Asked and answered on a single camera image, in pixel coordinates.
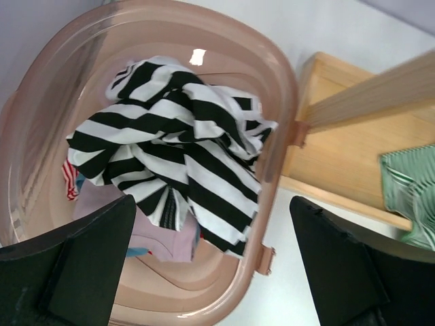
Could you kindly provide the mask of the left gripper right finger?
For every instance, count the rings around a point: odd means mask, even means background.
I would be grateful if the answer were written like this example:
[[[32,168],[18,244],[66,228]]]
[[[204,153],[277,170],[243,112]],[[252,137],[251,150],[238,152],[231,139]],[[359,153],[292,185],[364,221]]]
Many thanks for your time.
[[[321,325],[434,324],[434,252],[302,196],[289,210]]]

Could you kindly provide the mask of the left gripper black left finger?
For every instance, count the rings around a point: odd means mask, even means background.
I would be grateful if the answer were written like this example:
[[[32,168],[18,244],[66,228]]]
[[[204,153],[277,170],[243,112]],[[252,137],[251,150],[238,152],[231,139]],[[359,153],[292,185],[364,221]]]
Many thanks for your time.
[[[108,325],[136,208],[124,196],[1,248],[1,324]]]

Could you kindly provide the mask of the blue tank top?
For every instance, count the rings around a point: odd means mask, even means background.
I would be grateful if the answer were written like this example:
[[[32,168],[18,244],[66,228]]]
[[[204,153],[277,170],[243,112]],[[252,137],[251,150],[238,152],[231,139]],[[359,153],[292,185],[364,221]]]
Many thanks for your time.
[[[153,255],[153,253],[149,249],[143,247],[131,247],[128,248],[126,252],[126,257],[138,257],[142,255]]]

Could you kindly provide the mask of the mauve ribbed tank top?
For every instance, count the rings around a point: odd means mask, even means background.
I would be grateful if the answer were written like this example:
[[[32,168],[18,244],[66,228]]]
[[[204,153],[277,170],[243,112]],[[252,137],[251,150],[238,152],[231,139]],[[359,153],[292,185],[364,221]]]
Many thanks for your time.
[[[73,219],[81,219],[122,196],[114,185],[98,187],[85,180],[75,203]],[[128,248],[147,248],[159,261],[188,263],[194,257],[199,239],[200,229],[191,214],[186,216],[183,228],[175,231],[152,225],[137,209]]]

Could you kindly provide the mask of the red white striped tank top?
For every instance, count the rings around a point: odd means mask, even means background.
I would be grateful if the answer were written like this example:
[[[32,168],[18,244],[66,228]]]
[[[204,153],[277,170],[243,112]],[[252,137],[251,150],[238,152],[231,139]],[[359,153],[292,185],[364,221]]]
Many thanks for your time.
[[[78,186],[79,171],[68,160],[63,162],[61,170],[65,180],[66,197],[69,201],[74,201],[80,193]]]

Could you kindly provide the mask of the green white striped tank top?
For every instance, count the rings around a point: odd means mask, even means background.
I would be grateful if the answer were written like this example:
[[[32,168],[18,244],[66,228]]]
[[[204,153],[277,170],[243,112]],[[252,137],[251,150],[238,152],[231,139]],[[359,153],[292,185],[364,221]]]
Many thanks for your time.
[[[406,244],[434,250],[434,145],[379,156],[384,206],[411,221]]]

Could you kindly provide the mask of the black white striped tank top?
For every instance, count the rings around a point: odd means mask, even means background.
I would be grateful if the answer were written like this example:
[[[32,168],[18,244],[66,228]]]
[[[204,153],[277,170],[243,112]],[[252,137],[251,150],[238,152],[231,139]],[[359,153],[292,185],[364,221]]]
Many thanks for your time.
[[[277,122],[257,96],[208,84],[178,60],[130,61],[108,83],[106,108],[67,136],[67,159],[96,186],[134,198],[155,226],[242,257],[259,212],[256,167]]]

